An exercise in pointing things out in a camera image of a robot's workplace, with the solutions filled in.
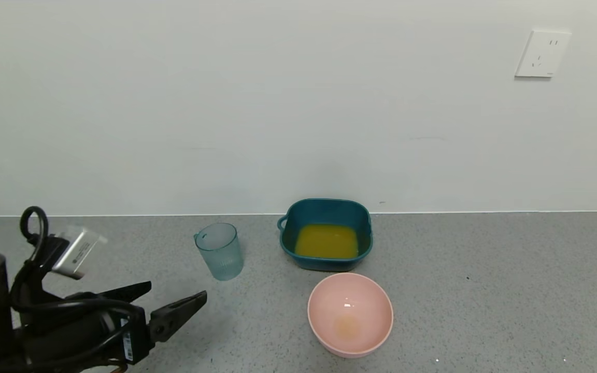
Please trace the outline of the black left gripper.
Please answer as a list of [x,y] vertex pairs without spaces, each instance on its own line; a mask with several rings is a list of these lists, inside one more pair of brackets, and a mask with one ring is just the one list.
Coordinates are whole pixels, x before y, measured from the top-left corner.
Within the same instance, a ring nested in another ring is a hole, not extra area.
[[198,292],[151,313],[133,305],[151,281],[101,293],[81,292],[32,316],[23,329],[23,351],[31,366],[128,366],[144,359],[154,343],[168,342],[207,303]]

